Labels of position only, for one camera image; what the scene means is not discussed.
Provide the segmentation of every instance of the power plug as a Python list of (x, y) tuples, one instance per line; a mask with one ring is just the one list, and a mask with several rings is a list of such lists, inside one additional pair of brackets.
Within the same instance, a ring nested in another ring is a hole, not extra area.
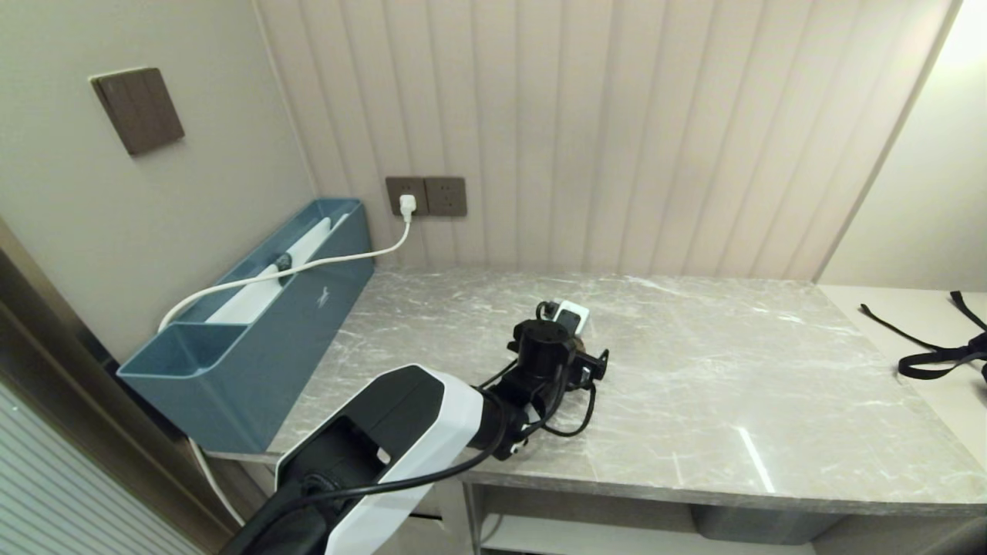
[(415, 196), (401, 195), (398, 204), (401, 207), (401, 215), (405, 218), (405, 223), (411, 223), (412, 212), (418, 209), (418, 201), (415, 200)]

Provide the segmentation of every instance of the black bag strap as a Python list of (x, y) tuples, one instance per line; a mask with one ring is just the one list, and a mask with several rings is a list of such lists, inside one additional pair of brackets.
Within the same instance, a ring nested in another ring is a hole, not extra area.
[(924, 342), (924, 341), (916, 338), (915, 336), (910, 336), (910, 335), (906, 334), (905, 332), (902, 332), (898, 328), (892, 326), (891, 324), (888, 324), (884, 320), (881, 320), (880, 318), (877, 318), (873, 314), (873, 312), (871, 312), (871, 310), (868, 308), (868, 306), (866, 304), (862, 304), (861, 305), (861, 312), (863, 312), (866, 316), (868, 316), (869, 318), (871, 318), (872, 320), (874, 320), (875, 322), (877, 322), (881, 326), (884, 326), (888, 330), (891, 330), (892, 332), (894, 332), (894, 333), (898, 334), (899, 336), (901, 336), (901, 337), (903, 337), (903, 338), (911, 341), (914, 344), (921, 345), (922, 347), (924, 347), (926, 349), (929, 349), (930, 351), (945, 351), (946, 350), (945, 347), (940, 347), (938, 345), (933, 345), (931, 343), (926, 343), (926, 342)]
[(984, 324), (984, 321), (977, 317), (977, 315), (966, 306), (966, 302), (963, 300), (963, 293), (959, 291), (950, 291), (949, 296), (952, 297), (952, 304), (954, 304), (956, 308), (963, 313), (963, 315), (972, 320), (974, 324), (980, 326), (981, 330), (987, 332), (987, 324)]
[[(963, 347), (956, 347), (952, 349), (926, 343), (914, 336), (908, 335), (899, 330), (897, 327), (875, 316), (866, 304), (861, 305), (861, 312), (878, 324), (884, 326), (899, 336), (932, 351), (932, 353), (910, 355), (899, 360), (899, 374), (915, 379), (938, 379), (972, 360), (987, 360), (987, 324), (984, 324), (983, 320), (978, 318), (977, 315), (966, 306), (966, 302), (963, 300), (963, 293), (959, 291), (951, 291), (949, 296), (952, 298), (952, 302), (956, 309), (962, 312), (963, 315), (985, 331), (985, 333), (971, 339), (969, 343)], [(916, 367), (923, 364), (941, 364), (944, 362), (955, 362), (955, 364), (949, 368), (940, 369)], [(984, 374), (984, 378), (987, 379), (987, 367), (984, 368), (982, 373)]]

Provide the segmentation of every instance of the black cable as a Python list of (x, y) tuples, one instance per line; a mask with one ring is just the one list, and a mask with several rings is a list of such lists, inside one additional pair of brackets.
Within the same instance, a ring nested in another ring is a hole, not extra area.
[(586, 416), (582, 417), (582, 424), (579, 425), (579, 428), (576, 428), (572, 432), (561, 432), (546, 424), (545, 432), (548, 432), (549, 434), (554, 434), (559, 437), (575, 437), (578, 436), (579, 434), (582, 434), (582, 431), (585, 430), (587, 426), (589, 426), (589, 420), (593, 418), (593, 406), (595, 405), (596, 405), (596, 385), (594, 385), (593, 382), (589, 382), (589, 405), (586, 406)]
[(425, 486), (434, 482), (438, 482), (439, 480), (445, 480), (446, 478), (451, 478), (457, 474), (462, 474), (463, 472), (466, 472), (467, 470), (473, 468), (474, 466), (477, 466), (481, 462), (490, 458), (490, 456), (494, 454), (494, 451), (496, 451), (497, 448), (500, 447), (500, 443), (503, 441), (504, 436), (507, 434), (507, 409), (506, 407), (504, 407), (503, 401), (501, 401), (500, 398), (497, 397), (496, 395), (492, 395), (491, 393), (482, 390), (480, 391), (480, 393), (481, 395), (483, 395), (488, 399), (493, 399), (493, 401), (496, 403), (497, 410), (500, 412), (500, 427), (497, 429), (497, 435), (493, 439), (493, 441), (491, 441), (491, 443), (487, 445), (484, 448), (484, 450), (480, 451), (480, 453), (478, 453), (475, 457), (465, 462), (461, 462), (455, 466), (450, 466), (445, 470), (432, 472), (431, 474), (423, 474), (415, 478), (408, 478), (406, 480), (395, 480), (393, 482), (384, 482), (383, 484), (367, 484), (365, 486), (355, 486), (352, 488), (346, 488), (344, 490), (336, 490), (333, 492), (325, 492), (321, 494), (314, 494), (305, 497), (300, 497), (296, 500), (290, 501), (284, 504), (283, 506), (281, 506), (276, 513), (273, 513), (271, 514), (271, 516), (268, 517), (267, 522), (261, 526), (261, 529), (260, 531), (258, 531), (257, 535), (255, 535), (254, 538), (251, 539), (250, 543), (248, 543), (247, 546), (244, 548), (245, 551), (251, 545), (253, 545), (258, 539), (264, 537), (264, 534), (266, 534), (267, 531), (270, 530), (270, 528), (274, 526), (279, 520), (294, 513), (295, 511), (304, 509), (310, 505), (314, 505), (316, 503), (322, 503), (324, 501), (349, 499), (349, 498), (362, 497), (362, 496), (368, 496), (374, 494), (385, 494), (385, 493), (397, 492), (401, 490), (409, 490), (411, 488), (417, 488), (419, 486)]
[(558, 384), (556, 385), (557, 391), (555, 397), (552, 398), (552, 405), (550, 405), (548, 410), (545, 411), (545, 416), (542, 417), (541, 420), (525, 428), (524, 431), (521, 432), (521, 438), (530, 437), (535, 432), (541, 430), (542, 427), (544, 427), (548, 421), (555, 416), (556, 411), (559, 410), (559, 405), (562, 405), (562, 398), (566, 394), (566, 382), (562, 380), (563, 370), (563, 366), (559, 364), (559, 367), (556, 369), (555, 379), (551, 382)]
[(489, 380), (481, 383), (477, 386), (477, 389), (487, 389), (487, 386), (497, 381), (499, 378), (503, 377), (504, 374), (510, 372), (517, 365), (517, 358), (512, 360), (503, 370), (493, 375)]

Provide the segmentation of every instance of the gray marble table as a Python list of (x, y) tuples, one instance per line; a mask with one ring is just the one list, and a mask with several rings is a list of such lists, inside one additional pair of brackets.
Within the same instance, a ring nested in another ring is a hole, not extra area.
[[(378, 270), (268, 451), (394, 367), (480, 383), (548, 298), (587, 306), (587, 350), (611, 351), (592, 424), (575, 438), (535, 434), (466, 482), (826, 513), (987, 512), (984, 470), (803, 281)], [(568, 396), (556, 427), (574, 428), (585, 401)]]

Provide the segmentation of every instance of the wall outlet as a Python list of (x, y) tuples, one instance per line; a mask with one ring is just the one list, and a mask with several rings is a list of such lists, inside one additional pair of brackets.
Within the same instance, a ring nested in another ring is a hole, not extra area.
[(425, 178), (428, 213), (433, 216), (466, 215), (466, 180), (463, 178)]
[(415, 216), (428, 214), (428, 197), (425, 194), (425, 179), (413, 177), (386, 178), (387, 197), (391, 201), (391, 212), (401, 215), (401, 205), (399, 199), (401, 195), (414, 195), (418, 205), (415, 208)]

